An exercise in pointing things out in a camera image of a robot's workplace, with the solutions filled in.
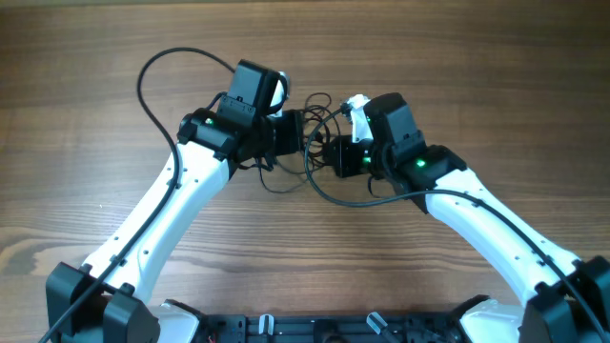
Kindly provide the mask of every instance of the robotic arm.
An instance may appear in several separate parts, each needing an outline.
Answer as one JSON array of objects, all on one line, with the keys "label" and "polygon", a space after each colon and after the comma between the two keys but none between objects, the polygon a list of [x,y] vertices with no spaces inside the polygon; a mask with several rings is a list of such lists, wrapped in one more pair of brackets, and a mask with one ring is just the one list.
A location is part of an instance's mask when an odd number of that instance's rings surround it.
[{"label": "robotic arm", "polygon": [[[428,328],[425,334],[415,334],[405,318],[383,318],[378,313],[356,323],[352,317],[287,320],[268,314],[257,319],[227,319],[205,315],[171,300],[160,307],[147,308],[154,284],[175,245],[201,208],[224,188],[237,169],[243,168],[241,163],[253,157],[273,161],[276,156],[303,150],[301,112],[281,109],[288,97],[288,86],[285,75],[241,61],[231,89],[220,98],[217,112],[199,109],[185,116],[177,135],[177,158],[182,170],[169,201],[119,266],[104,279],[95,296],[52,336],[53,342],[596,341],[586,322],[580,320],[578,307],[573,309],[574,301],[565,298],[567,291],[558,275],[521,237],[477,203],[446,193],[423,194],[414,201],[477,249],[508,282],[521,307],[477,297],[452,313],[440,314],[446,325],[442,330]],[[333,149],[324,156],[337,176],[370,173],[388,179],[396,194],[450,190],[480,199],[536,242],[563,273],[578,280],[579,290],[608,330],[610,266],[604,259],[580,262],[573,253],[550,242],[502,205],[454,153],[445,147],[427,146],[399,94],[385,94],[373,100],[357,95],[342,109],[354,125],[353,132],[337,137],[331,143]],[[47,281],[50,325],[108,268],[144,223],[167,191],[172,168],[170,156],[123,225],[87,257],[79,270],[60,263],[51,273]],[[227,326],[233,330],[223,331]],[[280,339],[278,335],[283,332],[291,335]],[[418,334],[421,340],[415,341]]]}]

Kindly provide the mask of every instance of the wooden surface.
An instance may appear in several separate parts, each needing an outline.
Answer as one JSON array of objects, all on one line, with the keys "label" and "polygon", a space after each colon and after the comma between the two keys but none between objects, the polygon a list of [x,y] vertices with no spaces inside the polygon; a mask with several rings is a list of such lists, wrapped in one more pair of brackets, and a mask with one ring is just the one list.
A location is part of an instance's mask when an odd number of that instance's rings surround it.
[{"label": "wooden surface", "polygon": [[[46,276],[104,242],[165,163],[134,85],[149,57],[174,46],[286,71],[292,108],[314,91],[335,104],[399,91],[428,143],[462,156],[537,230],[583,258],[609,257],[608,10],[458,0],[0,11],[0,341],[39,337]],[[177,54],[151,69],[145,96],[175,132],[230,80],[209,60]],[[295,182],[265,177],[275,188]],[[368,198],[366,177],[317,178],[335,196]],[[185,234],[151,303],[366,313],[445,310],[478,293],[516,301],[412,203],[340,208],[309,187],[266,193],[256,172],[240,171]]]}]

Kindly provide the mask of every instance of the tabletop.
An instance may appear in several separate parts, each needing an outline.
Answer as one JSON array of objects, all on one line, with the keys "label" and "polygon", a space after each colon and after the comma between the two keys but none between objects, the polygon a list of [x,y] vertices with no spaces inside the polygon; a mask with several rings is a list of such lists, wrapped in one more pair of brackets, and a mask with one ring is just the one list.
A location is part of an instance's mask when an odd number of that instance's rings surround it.
[{"label": "tabletop", "polygon": [[[44,284],[123,222],[169,149],[135,80],[160,50],[246,58],[292,80],[287,108],[316,91],[398,91],[429,144],[461,156],[488,189],[583,259],[610,256],[610,22],[602,2],[232,2],[0,10],[0,341],[48,327]],[[231,75],[177,53],[144,82],[175,135]],[[347,123],[341,124],[345,130]],[[298,156],[282,158],[302,168]],[[265,174],[270,187],[299,180]],[[367,200],[366,176],[315,174]],[[377,192],[388,193],[382,182]],[[441,311],[477,294],[516,303],[457,233],[400,201],[333,205],[309,187],[265,192],[239,171],[197,216],[151,304],[204,313]]]}]

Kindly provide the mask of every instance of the white arm segment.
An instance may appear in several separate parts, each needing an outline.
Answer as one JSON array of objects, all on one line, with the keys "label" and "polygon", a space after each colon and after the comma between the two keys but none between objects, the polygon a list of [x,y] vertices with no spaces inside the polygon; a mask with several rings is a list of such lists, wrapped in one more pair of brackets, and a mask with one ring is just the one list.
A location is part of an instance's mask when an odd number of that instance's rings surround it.
[{"label": "white arm segment", "polygon": [[[229,181],[227,160],[214,158],[214,151],[193,142],[177,145],[180,158],[179,188],[125,257],[125,263],[116,267],[105,280],[115,288],[125,282],[135,287],[133,297],[149,301],[161,268],[170,257],[175,245],[191,226],[199,210]],[[98,277],[110,264],[111,258],[142,226],[157,206],[173,176],[173,157],[170,156],[163,171],[146,192],[132,213],[118,230],[84,263],[92,266],[91,275]]]},{"label": "white arm segment", "polygon": [[[575,270],[572,262],[579,259],[575,254],[550,242],[502,205],[470,169],[452,171],[439,178],[436,189],[468,192],[482,199],[530,237],[566,275]],[[516,233],[485,209],[475,207],[466,199],[445,194],[426,195],[426,206],[434,218],[454,229],[491,263],[513,289],[521,306],[525,307],[537,294],[538,283],[554,285],[559,281],[550,267],[539,264],[540,258]]]}]

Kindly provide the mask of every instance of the wood grain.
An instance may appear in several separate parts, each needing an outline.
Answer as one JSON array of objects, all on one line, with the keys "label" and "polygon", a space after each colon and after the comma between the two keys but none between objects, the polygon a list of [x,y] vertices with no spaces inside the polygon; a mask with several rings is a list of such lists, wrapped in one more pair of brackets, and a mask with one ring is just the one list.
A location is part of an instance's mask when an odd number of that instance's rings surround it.
[{"label": "wood grain", "polygon": [[[174,46],[286,71],[294,108],[314,91],[335,104],[399,91],[428,142],[462,156],[537,230],[583,258],[610,256],[608,10],[457,0],[0,11],[0,341],[39,337],[46,275],[104,242],[163,166],[168,149],[134,85],[150,56]],[[176,54],[151,69],[145,96],[175,131],[230,79],[211,61]],[[274,188],[296,181],[265,177]],[[368,198],[366,178],[317,178],[335,196]],[[413,204],[354,210],[310,188],[271,194],[252,171],[197,217],[152,303],[366,313],[448,309],[478,293],[516,301],[471,247]]]}]

